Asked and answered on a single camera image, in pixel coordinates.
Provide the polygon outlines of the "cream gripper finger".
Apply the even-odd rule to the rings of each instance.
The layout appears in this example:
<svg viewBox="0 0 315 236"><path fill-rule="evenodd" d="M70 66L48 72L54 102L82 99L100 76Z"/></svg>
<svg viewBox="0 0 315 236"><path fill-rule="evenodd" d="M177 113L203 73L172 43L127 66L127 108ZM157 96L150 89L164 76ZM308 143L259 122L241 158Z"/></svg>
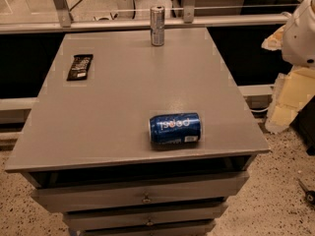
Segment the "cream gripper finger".
<svg viewBox="0 0 315 236"><path fill-rule="evenodd" d="M283 48L284 26L278 28L274 33L264 39L261 47L266 50L276 51Z"/></svg>
<svg viewBox="0 0 315 236"><path fill-rule="evenodd" d="M314 68L293 66L287 75L279 74L265 122L267 131L277 134L287 129L314 96Z"/></svg>

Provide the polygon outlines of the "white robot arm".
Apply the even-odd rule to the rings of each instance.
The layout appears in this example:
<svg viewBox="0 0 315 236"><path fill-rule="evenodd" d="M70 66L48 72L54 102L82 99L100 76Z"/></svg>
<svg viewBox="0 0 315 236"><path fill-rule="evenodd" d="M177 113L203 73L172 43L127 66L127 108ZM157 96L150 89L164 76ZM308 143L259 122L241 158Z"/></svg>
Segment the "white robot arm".
<svg viewBox="0 0 315 236"><path fill-rule="evenodd" d="M281 133L315 96L315 0L303 0L284 26L266 38L262 47L281 50L292 65L287 75L275 80L265 127Z"/></svg>

